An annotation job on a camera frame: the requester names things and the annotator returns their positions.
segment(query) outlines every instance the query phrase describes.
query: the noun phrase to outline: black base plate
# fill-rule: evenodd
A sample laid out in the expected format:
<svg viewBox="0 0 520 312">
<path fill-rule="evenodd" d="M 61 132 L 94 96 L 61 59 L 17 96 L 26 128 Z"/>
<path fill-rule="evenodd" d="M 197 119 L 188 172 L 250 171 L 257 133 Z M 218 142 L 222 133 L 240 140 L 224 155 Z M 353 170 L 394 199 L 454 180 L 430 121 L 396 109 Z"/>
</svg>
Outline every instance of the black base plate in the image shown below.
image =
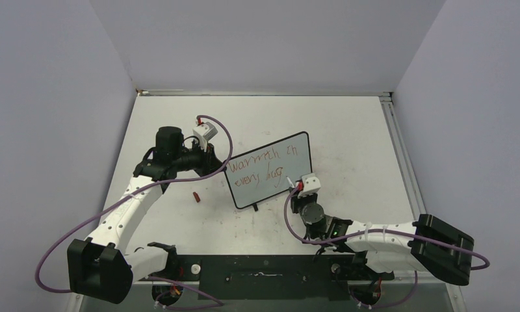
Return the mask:
<svg viewBox="0 0 520 312">
<path fill-rule="evenodd" d="M 304 299 L 326 297 L 349 300 L 335 281 L 331 266 L 344 268 L 339 281 L 370 281 L 374 273 L 352 263 L 354 255 L 178 255 L 183 268 L 181 281 L 200 280 L 199 289 L 221 300 Z M 191 273 L 199 264 L 201 272 Z M 380 274 L 393 280 L 394 274 Z"/>
</svg>

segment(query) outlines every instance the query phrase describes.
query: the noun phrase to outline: screw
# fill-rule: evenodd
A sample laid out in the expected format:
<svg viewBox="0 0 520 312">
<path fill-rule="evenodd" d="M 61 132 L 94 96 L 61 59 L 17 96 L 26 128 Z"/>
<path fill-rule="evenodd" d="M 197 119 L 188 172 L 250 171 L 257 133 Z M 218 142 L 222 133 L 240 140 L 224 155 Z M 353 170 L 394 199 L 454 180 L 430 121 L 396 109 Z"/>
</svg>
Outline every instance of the screw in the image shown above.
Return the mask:
<svg viewBox="0 0 520 312">
<path fill-rule="evenodd" d="M 201 272 L 201 266 L 200 265 L 195 264 L 195 265 L 191 266 L 191 273 L 196 275 L 196 274 L 199 274 L 200 272 Z"/>
<path fill-rule="evenodd" d="M 337 271 L 340 271 L 340 270 L 341 270 L 341 266 L 338 263 L 334 263 L 331 266 L 331 272 L 333 272 L 333 273 L 336 273 Z"/>
</svg>

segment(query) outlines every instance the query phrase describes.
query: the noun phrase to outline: red wire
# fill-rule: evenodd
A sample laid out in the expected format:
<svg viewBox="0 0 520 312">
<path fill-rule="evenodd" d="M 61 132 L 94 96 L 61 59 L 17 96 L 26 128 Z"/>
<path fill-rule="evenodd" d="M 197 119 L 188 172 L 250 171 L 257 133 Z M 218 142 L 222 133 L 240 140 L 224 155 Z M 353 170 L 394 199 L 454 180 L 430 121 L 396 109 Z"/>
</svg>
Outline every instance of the red wire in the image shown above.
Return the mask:
<svg viewBox="0 0 520 312">
<path fill-rule="evenodd" d="M 377 291 L 377 289 L 380 289 L 380 284 L 382 283 L 382 278 L 379 278 L 379 285 L 377 286 L 377 288 L 375 288 L 375 291 Z"/>
<path fill-rule="evenodd" d="M 183 267 L 179 267 L 179 277 L 182 277 L 183 276 Z M 170 286 L 170 290 L 176 290 L 176 285 L 175 284 L 172 284 L 172 286 Z"/>
</svg>

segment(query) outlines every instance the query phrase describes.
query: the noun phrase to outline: white knob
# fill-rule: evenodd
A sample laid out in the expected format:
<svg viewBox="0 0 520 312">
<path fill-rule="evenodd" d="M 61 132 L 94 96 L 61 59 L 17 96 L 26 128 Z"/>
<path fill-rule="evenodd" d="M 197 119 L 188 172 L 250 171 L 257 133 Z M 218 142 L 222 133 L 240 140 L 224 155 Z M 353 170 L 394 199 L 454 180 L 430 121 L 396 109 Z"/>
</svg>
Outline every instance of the white knob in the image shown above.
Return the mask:
<svg viewBox="0 0 520 312">
<path fill-rule="evenodd" d="M 191 266 L 191 273 L 199 274 L 199 272 L 201 272 L 201 266 L 200 265 L 192 265 Z"/>
</svg>

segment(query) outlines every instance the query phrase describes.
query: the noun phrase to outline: black whiteboard frame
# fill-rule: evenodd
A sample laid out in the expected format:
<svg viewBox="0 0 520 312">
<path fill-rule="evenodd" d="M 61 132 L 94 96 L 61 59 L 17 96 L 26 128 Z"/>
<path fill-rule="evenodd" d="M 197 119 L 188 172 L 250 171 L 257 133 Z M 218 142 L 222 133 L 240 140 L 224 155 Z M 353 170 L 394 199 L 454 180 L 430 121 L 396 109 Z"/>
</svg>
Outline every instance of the black whiteboard frame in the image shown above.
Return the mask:
<svg viewBox="0 0 520 312">
<path fill-rule="evenodd" d="M 312 172 L 313 172 L 313 168 L 312 168 L 312 165 L 311 165 L 310 135 L 309 135 L 308 132 L 306 132 L 306 131 L 300 131 L 299 133 L 295 133 L 295 134 L 293 134 L 293 135 L 291 135 L 291 136 L 287 136 L 287 137 L 282 138 L 282 139 L 279 139 L 279 140 L 277 140 L 277 141 L 273 141 L 273 142 L 268 143 L 268 144 L 266 144 L 266 145 L 260 146 L 259 148 L 251 149 L 250 151 L 246 151 L 246 152 L 241 153 L 241 154 L 239 154 L 239 155 L 232 156 L 232 157 L 231 157 L 231 161 L 232 161 L 233 159 L 236 159 L 237 157 L 241 157 L 241 156 L 244 156 L 244 155 L 247 155 L 247 154 L 253 153 L 253 152 L 255 152 L 255 151 L 257 151 L 257 150 L 261 150 L 261 149 L 263 149 L 263 148 L 267 148 L 268 146 L 271 146 L 271 145 L 273 145 L 273 144 L 277 144 L 277 143 L 279 143 L 279 142 L 282 142 L 282 141 L 284 141 L 284 140 L 288 140 L 288 139 L 290 139 L 290 138 L 294 138 L 294 137 L 296 137 L 296 136 L 298 136 L 298 135 L 301 135 L 301 134 L 306 134 L 306 139 L 307 139 L 307 142 L 308 142 L 308 159 L 309 159 L 309 161 L 310 161 L 310 172 L 309 172 L 309 173 L 312 173 Z M 227 185 L 229 186 L 229 191 L 230 191 L 230 193 L 231 193 L 231 198 L 233 199 L 233 204 L 235 205 L 235 208 L 237 208 L 237 209 L 244 209 L 244 208 L 247 208 L 247 207 L 249 207 L 249 206 L 254 206 L 254 205 L 258 204 L 258 203 L 261 202 L 261 201 L 267 200 L 268 198 L 272 198 L 272 197 L 277 196 L 277 195 L 279 195 L 279 194 L 281 194 L 281 193 L 287 192 L 287 190 L 283 190 L 283 191 L 281 191 L 281 192 L 275 193 L 275 194 L 270 195 L 270 196 L 268 196 L 268 197 L 266 197 L 266 198 L 263 198 L 263 199 L 261 199 L 261 200 L 258 200 L 258 201 L 255 201 L 255 202 L 253 202 L 253 203 L 250 203 L 250 204 L 248 204 L 248 205 L 246 205 L 246 206 L 238 207 L 238 206 L 237 206 L 237 202 L 235 201 L 235 196 L 233 195 L 233 189 L 231 188 L 231 183 L 229 182 L 229 178 L 227 177 L 227 176 L 228 176 L 228 172 L 227 172 L 227 168 L 228 168 L 228 166 L 229 166 L 229 163 L 226 165 L 226 168 L 224 169 L 224 175 L 226 176 Z"/>
</svg>

